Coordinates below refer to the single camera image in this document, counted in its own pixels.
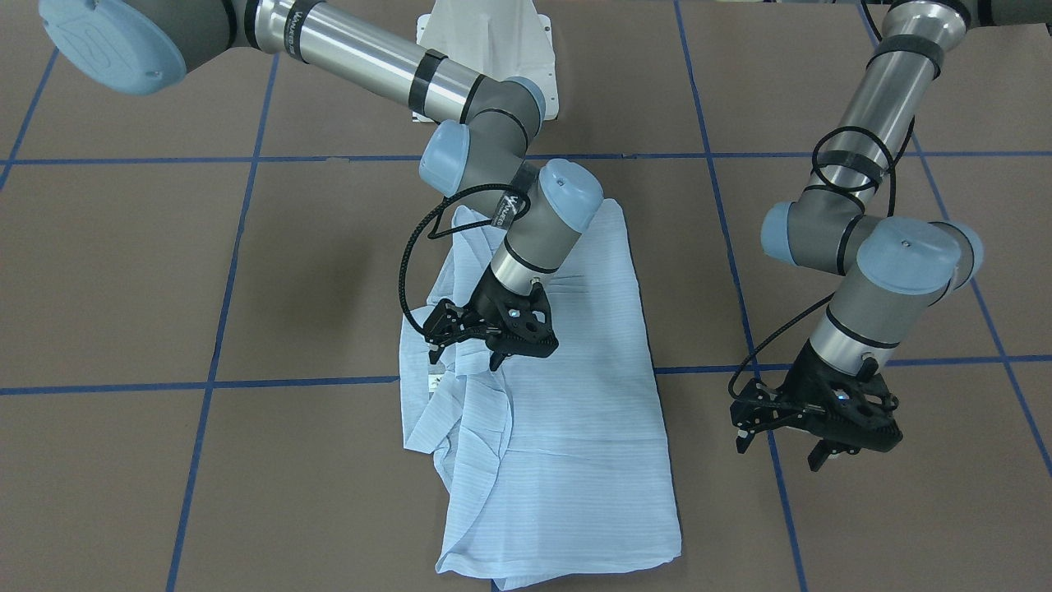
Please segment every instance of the blue tape line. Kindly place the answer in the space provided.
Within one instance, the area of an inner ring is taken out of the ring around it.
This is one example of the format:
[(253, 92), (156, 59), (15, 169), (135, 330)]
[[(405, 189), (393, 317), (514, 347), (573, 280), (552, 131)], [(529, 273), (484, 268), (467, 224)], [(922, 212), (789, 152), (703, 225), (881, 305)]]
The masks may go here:
[[(1050, 354), (1033, 354), (1024, 356), (1008, 356), (1011, 364), (1048, 364), (1052, 363)], [(984, 364), (1002, 364), (1005, 360), (998, 356), (977, 356), (958, 359), (919, 359), (893, 360), (890, 367), (925, 367), (925, 366), (978, 366)], [(785, 372), (791, 364), (761, 364), (761, 372)], [(722, 366), (671, 366), (656, 367), (655, 375), (671, 374), (730, 374), (737, 370), (736, 365)], [(211, 383), (215, 390), (224, 389), (269, 389), (282, 387), (324, 387), (339, 385), (385, 385), (398, 383), (398, 376), (339, 376), (328, 379), (274, 379), (260, 381), (216, 381)], [(207, 389), (209, 383), (138, 383), (125, 385), (62, 385), (55, 387), (6, 387), (0, 388), (0, 396), (20, 395), (61, 395), (61, 394), (94, 394), (94, 393), (128, 393), (154, 391), (199, 391)]]
[(155, 391), (199, 391), (208, 387), (207, 383), (149, 383), (141, 385), (82, 385), (64, 387), (13, 387), (0, 389), (0, 396), (17, 395), (63, 395), (92, 393), (137, 393)]
[(712, 158), (811, 158), (809, 151), (714, 151)]
[(281, 387), (331, 387), (339, 385), (387, 385), (398, 376), (353, 376), (346, 379), (289, 379), (277, 381), (219, 381), (216, 389), (272, 389)]
[[(720, 229), (724, 234), (724, 242), (727, 245), (727, 260), (730, 263), (731, 278), (734, 280), (734, 289), (737, 291), (737, 303), (739, 308), (742, 313), (742, 329), (745, 331), (745, 342), (749, 348), (749, 351), (754, 351), (752, 342), (752, 331), (749, 329), (749, 315), (745, 307), (745, 293), (742, 290), (742, 282), (737, 273), (737, 265), (734, 261), (734, 247), (730, 240), (730, 228), (727, 225), (727, 216), (724, 211), (723, 199), (720, 195), (720, 182), (716, 179), (716, 167), (715, 161), (712, 159), (712, 147), (709, 143), (708, 128), (705, 124), (705, 114), (702, 109), (702, 98), (697, 90), (697, 81), (694, 77), (694, 67), (690, 58), (690, 47), (687, 43), (687, 33), (683, 25), (683, 13), (680, 8), (680, 0), (675, 0), (672, 3), (675, 8), (675, 22), (680, 29), (680, 43), (683, 45), (683, 57), (687, 65), (687, 77), (690, 79), (690, 90), (694, 98), (694, 109), (697, 111), (697, 126), (702, 132), (702, 144), (705, 148), (706, 158), (705, 161), (709, 167), (709, 177), (712, 181), (712, 195), (716, 202), (716, 211), (720, 216)], [(758, 379), (760, 372), (756, 370), (755, 363), (753, 361), (753, 373)], [(804, 562), (800, 554), (800, 546), (796, 540), (796, 529), (792, 519), (792, 508), (789, 505), (789, 495), (786, 492), (785, 479), (782, 475), (782, 462), (778, 458), (777, 444), (774, 442), (774, 437), (768, 434), (768, 444), (771, 450), (771, 464), (774, 466), (774, 479), (778, 485), (778, 494), (782, 497), (782, 510), (786, 522), (786, 531), (789, 535), (789, 542), (792, 546), (793, 563), (796, 566), (796, 580), (800, 585), (801, 592), (808, 592), (807, 589), (807, 576), (804, 573)]]
[(49, 164), (199, 164), (208, 162), (251, 162), (250, 156), (173, 156), (162, 158), (26, 158), (18, 159), (20, 166)]
[(876, 36), (873, 35), (873, 29), (871, 29), (869, 27), (869, 20), (866, 18), (866, 12), (863, 9), (861, 3), (855, 5), (855, 9), (858, 11), (858, 18), (862, 19), (862, 26), (863, 26), (863, 28), (866, 29), (866, 35), (869, 35), (869, 41), (870, 41), (870, 43), (873, 44), (873, 48), (876, 48), (876, 45), (879, 42), (876, 40)]
[(621, 154), (527, 154), (526, 160), (553, 160), (562, 158), (565, 160), (621, 160)]
[[(928, 183), (931, 185), (931, 190), (935, 195), (935, 201), (938, 203), (938, 210), (943, 213), (943, 219), (949, 220), (950, 212), (946, 208), (946, 202), (943, 200), (943, 192), (938, 190), (938, 183), (935, 182), (935, 175), (931, 171), (931, 166), (928, 164), (928, 158), (925, 155), (924, 147), (922, 147), (915, 134), (913, 136), (913, 143), (917, 146), (917, 151), (920, 152), (920, 165), (924, 167), (925, 176), (928, 177)], [(1023, 394), (1019, 382), (1015, 377), (1015, 371), (1012, 369), (1011, 359), (1008, 356), (1008, 352), (1005, 350), (1005, 345), (1000, 341), (1000, 335), (997, 333), (997, 327), (993, 323), (993, 317), (990, 314), (990, 309), (987, 307), (986, 299), (983, 298), (983, 290), (979, 289), (979, 283), (977, 280), (973, 279), (970, 283), (972, 284), (972, 291), (975, 292), (975, 300), (978, 301), (979, 311), (983, 312), (983, 319), (986, 321), (987, 328), (990, 330), (990, 336), (993, 338), (993, 344), (997, 348), (997, 353), (1000, 355), (999, 360), (1005, 366), (1005, 372), (1008, 373), (1009, 382), (1012, 384), (1012, 390), (1015, 392), (1015, 399), (1019, 403), (1019, 408), (1023, 410), (1023, 416), (1026, 419), (1027, 425), (1030, 427), (1030, 434), (1033, 436), (1034, 444), (1037, 445), (1037, 451), (1040, 453), (1041, 460), (1045, 462), (1045, 470), (1048, 472), (1049, 477), (1052, 477), (1052, 457), (1049, 456), (1048, 447), (1045, 446), (1045, 438), (1041, 437), (1040, 430), (1037, 428), (1037, 423), (1034, 421), (1034, 416), (1030, 412), (1030, 405), (1027, 403), (1027, 397)]]
[(412, 154), (391, 154), (391, 155), (327, 155), (327, 156), (261, 156), (260, 162), (325, 162), (327, 160), (346, 160), (347, 162), (401, 162), (420, 160), (420, 155)]
[[(919, 156), (917, 152), (907, 152), (907, 155)], [(948, 157), (995, 157), (995, 158), (1019, 158), (1034, 156), (1052, 156), (1052, 150), (1048, 149), (1019, 149), (1019, 150), (931, 150), (924, 152), (925, 156), (948, 156)]]
[(52, 50), (50, 59), (47, 60), (47, 66), (44, 67), (44, 74), (40, 77), (40, 83), (37, 84), (37, 91), (33, 94), (33, 100), (29, 101), (29, 107), (25, 109), (25, 117), (22, 118), (22, 126), (18, 128), (18, 136), (15, 137), (15, 145), (11, 146), (11, 155), (7, 157), (7, 163), (4, 164), (3, 171), (0, 172), (0, 189), (3, 189), (4, 184), (7, 183), (11, 168), (15, 165), (18, 150), (22, 147), (22, 141), (25, 140), (25, 132), (28, 131), (29, 122), (33, 121), (34, 114), (37, 113), (37, 104), (40, 103), (40, 97), (44, 94), (44, 86), (47, 85), (47, 79), (52, 77), (52, 68), (55, 67), (55, 60), (58, 57), (59, 48), (55, 47)]
[(807, 592), (807, 576), (804, 573), (804, 558), (800, 554), (800, 542), (796, 539), (796, 523), (792, 519), (792, 507), (789, 505), (789, 491), (786, 489), (785, 476), (782, 474), (782, 457), (778, 445), (774, 441), (774, 432), (767, 432), (767, 447), (771, 451), (771, 463), (774, 465), (774, 481), (778, 484), (778, 498), (782, 501), (782, 513), (786, 518), (786, 532), (789, 533), (789, 547), (792, 550), (792, 560), (796, 565), (796, 580), (800, 589)]
[(219, 372), (219, 358), (223, 349), (223, 336), (226, 332), (226, 320), (230, 310), (230, 299), (234, 293), (234, 280), (238, 272), (238, 251), (241, 238), (245, 231), (245, 218), (251, 203), (252, 189), (256, 185), (256, 171), (259, 168), (260, 150), (263, 147), (263, 134), (266, 131), (266, 118), (270, 109), (270, 96), (274, 93), (274, 82), (278, 76), (278, 56), (270, 62), (270, 77), (263, 95), (263, 108), (260, 113), (259, 129), (256, 132), (256, 147), (252, 150), (252, 165), (248, 170), (248, 182), (245, 184), (245, 197), (241, 204), (241, 216), (238, 219), (238, 232), (234, 239), (234, 252), (230, 254), (230, 267), (226, 277), (226, 290), (223, 293), (223, 307), (219, 314), (219, 327), (216, 330), (216, 349), (213, 351), (211, 365), (208, 368), (208, 388), (201, 402), (201, 416), (198, 420), (197, 437), (194, 441), (194, 454), (190, 456), (189, 474), (186, 478), (186, 491), (183, 495), (183, 507), (179, 514), (179, 528), (176, 531), (176, 544), (171, 551), (171, 566), (168, 569), (167, 592), (175, 592), (176, 578), (179, 575), (179, 563), (182, 559), (183, 543), (186, 539), (186, 524), (189, 519), (190, 504), (194, 501), (194, 488), (197, 485), (197, 471), (201, 463), (201, 449), (204, 445), (205, 428), (208, 424), (208, 411), (211, 408), (211, 395), (215, 392), (213, 384)]
[(626, 159), (691, 159), (691, 158), (705, 158), (705, 154), (701, 151), (641, 151), (635, 154), (623, 155)]
[(1028, 364), (1034, 362), (1052, 362), (1052, 356), (1031, 355), (1031, 356), (1008, 356), (1011, 364)]

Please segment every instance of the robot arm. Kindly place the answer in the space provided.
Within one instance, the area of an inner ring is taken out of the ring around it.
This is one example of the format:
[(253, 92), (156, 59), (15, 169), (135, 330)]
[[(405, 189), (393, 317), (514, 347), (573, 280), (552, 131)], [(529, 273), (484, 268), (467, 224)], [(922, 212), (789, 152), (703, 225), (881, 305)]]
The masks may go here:
[(1052, 2), (1043, 0), (892, 5), (884, 40), (839, 126), (815, 148), (803, 193), (776, 204), (764, 220), (761, 241), (768, 254), (845, 278), (785, 383), (770, 389), (753, 380), (735, 396), (739, 452), (758, 432), (798, 428), (821, 438), (808, 457), (817, 471), (830, 455), (887, 452), (902, 441), (893, 417), (898, 402), (879, 371), (920, 313), (975, 274), (983, 244), (957, 222), (882, 218), (866, 206), (894, 167), (889, 146), (907, 139), (946, 52), (970, 27), (1049, 21)]
[(493, 351), (493, 370), (509, 355), (547, 358), (558, 347), (544, 284), (587, 229), (603, 190), (566, 160), (541, 169), (524, 160), (544, 120), (532, 81), (493, 80), (319, 0), (40, 0), (40, 15), (75, 65), (120, 91), (157, 91), (230, 47), (251, 46), (286, 52), (442, 121), (421, 177), (508, 232), (463, 308), (445, 301), (423, 327), (410, 322), (432, 361), (471, 338)]

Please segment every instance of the cloth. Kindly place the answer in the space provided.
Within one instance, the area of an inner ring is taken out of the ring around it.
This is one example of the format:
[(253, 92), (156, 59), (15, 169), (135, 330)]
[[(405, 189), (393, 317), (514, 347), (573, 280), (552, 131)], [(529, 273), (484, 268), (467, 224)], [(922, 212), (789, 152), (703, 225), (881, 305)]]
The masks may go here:
[[(460, 207), (453, 224), (480, 219)], [(418, 322), (440, 299), (466, 303), (503, 237), (491, 226), (454, 234)], [(449, 491), (436, 571), (501, 590), (680, 555), (668, 442), (616, 202), (604, 201), (546, 290), (559, 349), (508, 359), (495, 373), (481, 341), (448, 348), (430, 367), (403, 321), (404, 445), (433, 454)]]

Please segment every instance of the blue joint cap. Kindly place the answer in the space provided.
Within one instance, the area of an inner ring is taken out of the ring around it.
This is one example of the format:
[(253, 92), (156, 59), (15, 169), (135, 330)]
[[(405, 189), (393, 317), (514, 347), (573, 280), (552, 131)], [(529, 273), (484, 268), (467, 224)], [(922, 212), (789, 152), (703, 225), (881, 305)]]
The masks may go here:
[(537, 109), (541, 113), (541, 122), (543, 123), (547, 106), (544, 101), (544, 90), (537, 85), (537, 82), (522, 76), (512, 76), (511, 78), (508, 78), (506, 82), (517, 82), (520, 85), (525, 86), (526, 89), (529, 90), (530, 95), (533, 95), (533, 100), (537, 101)]
[(584, 166), (557, 158), (541, 168), (541, 189), (563, 222), (584, 233), (603, 204), (603, 186)]
[(471, 131), (467, 125), (451, 119), (443, 121), (420, 158), (420, 178), (442, 195), (453, 195), (464, 179), (470, 145)]
[(953, 277), (960, 246), (949, 233), (920, 220), (882, 220), (862, 245), (855, 264), (877, 286), (916, 295), (942, 289)]
[(764, 225), (760, 227), (760, 244), (764, 252), (778, 261), (795, 265), (792, 250), (789, 248), (789, 209), (791, 201), (775, 203), (774, 207), (764, 217)]
[(176, 43), (121, 0), (40, 0), (44, 30), (75, 66), (128, 95), (149, 95), (186, 77)]
[(968, 240), (968, 244), (972, 247), (972, 272), (969, 273), (968, 279), (965, 280), (967, 283), (975, 277), (975, 272), (983, 266), (983, 260), (986, 257), (986, 248), (983, 246), (983, 239), (979, 238), (978, 232), (973, 230), (971, 226), (960, 222), (942, 220), (939, 223), (957, 228), (960, 233), (965, 234), (965, 238)]

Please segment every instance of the floor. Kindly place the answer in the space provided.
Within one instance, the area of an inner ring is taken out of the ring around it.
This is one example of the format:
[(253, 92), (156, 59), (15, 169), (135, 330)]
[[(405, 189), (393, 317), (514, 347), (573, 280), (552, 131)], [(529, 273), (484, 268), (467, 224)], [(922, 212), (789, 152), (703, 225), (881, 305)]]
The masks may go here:
[[(333, 4), (410, 36), (430, 3)], [(1047, 590), (1045, 27), (970, 33), (927, 96), (899, 210), (966, 221), (987, 262), (886, 373), (902, 445), (812, 474), (805, 434), (734, 452), (725, 385), (837, 282), (756, 237), (859, 80), (857, 6), (537, 4), (562, 113), (533, 158), (568, 155), (625, 209), (684, 549), (535, 590)], [(34, 5), (0, 3), (0, 586), (488, 590), (434, 574), (446, 494), (400, 441), (396, 273), (438, 198), (416, 173), (431, 127), (249, 49), (119, 96)], [(761, 356), (769, 383), (811, 323)]]

